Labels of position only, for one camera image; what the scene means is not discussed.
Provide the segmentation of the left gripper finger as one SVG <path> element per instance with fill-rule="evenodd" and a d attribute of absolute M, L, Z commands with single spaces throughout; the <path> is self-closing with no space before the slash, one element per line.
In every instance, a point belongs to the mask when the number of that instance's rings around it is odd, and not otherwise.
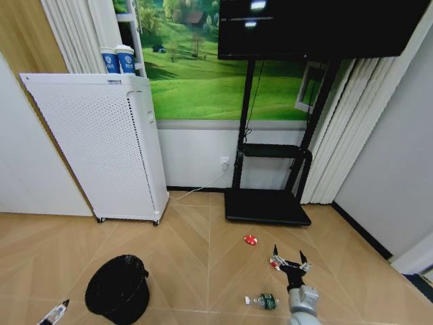
<path fill-rule="evenodd" d="M 70 300 L 67 299 L 56 305 L 51 311 L 49 311 L 39 322 L 37 325 L 54 325 L 56 324 L 65 314 Z"/>

